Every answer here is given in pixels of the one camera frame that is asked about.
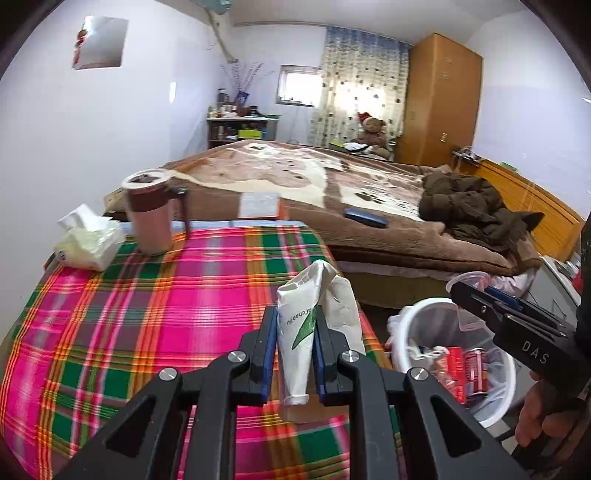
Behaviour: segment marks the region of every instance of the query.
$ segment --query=blue gripper pad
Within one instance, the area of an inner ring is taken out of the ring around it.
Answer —
[[[320,334],[318,326],[314,329],[314,344],[312,345],[312,363],[314,366],[314,380],[316,383],[316,393],[320,403],[324,404],[326,399],[326,386],[324,384],[324,358],[322,358],[322,348],[320,347]]]
[[[489,295],[492,295],[497,300],[505,303],[509,308],[517,310],[518,312],[521,311],[521,308],[519,308],[519,300],[509,294],[506,294],[504,291],[501,291],[495,287],[487,287],[484,289],[484,291]]]
[[[271,382],[273,381],[273,362],[275,361],[275,349],[277,347],[277,308],[273,308],[273,317],[267,337],[267,348],[265,349],[265,358],[262,364],[262,388],[261,401],[265,404],[269,399],[271,392]]]

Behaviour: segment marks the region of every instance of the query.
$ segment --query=curtain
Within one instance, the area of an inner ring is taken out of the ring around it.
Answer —
[[[322,57],[322,93],[308,142],[326,147],[357,136],[357,114],[386,122],[388,139],[402,134],[408,79],[406,43],[359,30],[328,27]]]

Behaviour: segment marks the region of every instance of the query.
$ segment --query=mug handle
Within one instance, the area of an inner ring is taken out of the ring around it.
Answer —
[[[170,187],[172,199],[178,199],[181,203],[181,215],[185,223],[185,238],[191,235],[191,223],[189,221],[189,189],[187,187]]]

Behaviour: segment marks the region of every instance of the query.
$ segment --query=trash can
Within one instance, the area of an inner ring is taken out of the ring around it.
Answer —
[[[488,357],[489,389],[486,396],[470,405],[470,411],[484,427],[499,421],[511,406],[515,394],[513,358],[492,343],[493,333],[483,324],[460,330],[458,307],[450,299],[433,298],[405,307],[388,319],[392,364],[407,372],[411,367],[408,339],[420,346],[458,346],[463,351],[483,348]]]

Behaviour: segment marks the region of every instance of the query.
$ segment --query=mug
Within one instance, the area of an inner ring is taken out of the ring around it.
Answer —
[[[191,233],[188,189],[171,187],[168,184],[171,177],[169,170],[152,168],[138,171],[122,183],[125,207],[133,224],[138,248],[147,255],[165,253],[173,246],[173,212],[170,200],[180,200],[186,238]]]

